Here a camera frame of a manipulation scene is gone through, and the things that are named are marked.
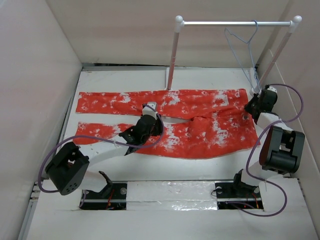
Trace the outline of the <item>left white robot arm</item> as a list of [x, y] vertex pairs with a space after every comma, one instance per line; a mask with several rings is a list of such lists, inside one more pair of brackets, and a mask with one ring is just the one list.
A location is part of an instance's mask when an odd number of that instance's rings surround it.
[[154, 147], [156, 144], [147, 144], [150, 137], [164, 136], [165, 127], [160, 114], [144, 114], [136, 125], [112, 139], [97, 137], [97, 145], [102, 151], [95, 152], [93, 149], [80, 147], [69, 137], [56, 145], [45, 157], [39, 172], [46, 173], [54, 184], [54, 190], [43, 188], [44, 193], [60, 193], [62, 196], [69, 195], [76, 189], [93, 191], [100, 198], [107, 198], [111, 194], [111, 180], [103, 172], [89, 172], [88, 168], [116, 157], [128, 156], [138, 150]]

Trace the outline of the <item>red white patterned trousers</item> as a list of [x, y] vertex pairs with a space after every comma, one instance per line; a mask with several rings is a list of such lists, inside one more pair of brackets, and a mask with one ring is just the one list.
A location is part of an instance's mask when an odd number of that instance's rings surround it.
[[140, 154], [182, 159], [211, 159], [252, 148], [257, 139], [251, 116], [244, 111], [245, 89], [80, 92], [78, 114], [140, 116], [142, 105], [155, 102], [166, 123], [162, 139], [151, 137]]

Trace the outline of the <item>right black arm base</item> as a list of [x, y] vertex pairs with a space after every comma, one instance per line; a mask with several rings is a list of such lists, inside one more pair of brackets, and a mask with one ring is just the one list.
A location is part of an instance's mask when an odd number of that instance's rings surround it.
[[211, 196], [217, 200], [219, 210], [260, 209], [263, 203], [259, 187], [241, 181], [242, 171], [235, 174], [233, 180], [216, 181]]

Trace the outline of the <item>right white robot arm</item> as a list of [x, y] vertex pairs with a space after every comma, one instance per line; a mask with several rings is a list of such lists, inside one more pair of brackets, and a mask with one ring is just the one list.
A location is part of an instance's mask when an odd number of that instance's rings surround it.
[[273, 175], [291, 174], [299, 169], [305, 134], [288, 127], [287, 122], [273, 112], [277, 100], [277, 90], [268, 85], [255, 93], [244, 107], [254, 123], [264, 130], [266, 138], [258, 161], [251, 166], [247, 164], [239, 171], [240, 180], [231, 184], [231, 191], [237, 197], [243, 197], [250, 187], [257, 187]]

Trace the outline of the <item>silver foil tape strip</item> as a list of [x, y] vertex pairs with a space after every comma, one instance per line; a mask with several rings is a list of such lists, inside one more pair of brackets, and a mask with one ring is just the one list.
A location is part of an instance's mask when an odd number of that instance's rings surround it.
[[130, 181], [128, 211], [211, 211], [218, 209], [214, 181]]

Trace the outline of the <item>white clothes rack frame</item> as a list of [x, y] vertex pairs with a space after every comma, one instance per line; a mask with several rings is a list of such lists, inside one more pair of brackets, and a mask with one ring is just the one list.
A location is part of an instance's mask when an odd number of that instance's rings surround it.
[[288, 28], [288, 31], [284, 35], [283, 39], [281, 40], [276, 53], [272, 57], [267, 69], [263, 73], [261, 78], [258, 78], [254, 75], [253, 79], [255, 83], [250, 83], [251, 89], [254, 92], [257, 92], [261, 89], [262, 82], [266, 79], [269, 72], [272, 70], [273, 66], [275, 65], [277, 59], [279, 58], [281, 52], [283, 51], [284, 47], [286, 46], [287, 42], [289, 41], [291, 35], [295, 32], [298, 25], [302, 22], [303, 18], [300, 15], [296, 15], [290, 21], [185, 21], [182, 16], [177, 15], [175, 17], [175, 24], [174, 24], [174, 35], [173, 35], [173, 44], [171, 50], [171, 57], [170, 57], [170, 64], [166, 73], [166, 89], [172, 89], [173, 83], [173, 76], [175, 70], [175, 61], [178, 49], [178, 42], [180, 32], [183, 27], [255, 27], [254, 33], [256, 33], [259, 27], [280, 27], [280, 28]]

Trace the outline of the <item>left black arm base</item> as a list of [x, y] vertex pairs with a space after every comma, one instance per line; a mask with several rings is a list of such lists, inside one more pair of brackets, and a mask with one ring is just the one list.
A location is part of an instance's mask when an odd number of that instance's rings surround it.
[[122, 211], [127, 209], [127, 181], [112, 181], [103, 171], [104, 188], [100, 192], [84, 190], [80, 200], [81, 210]]

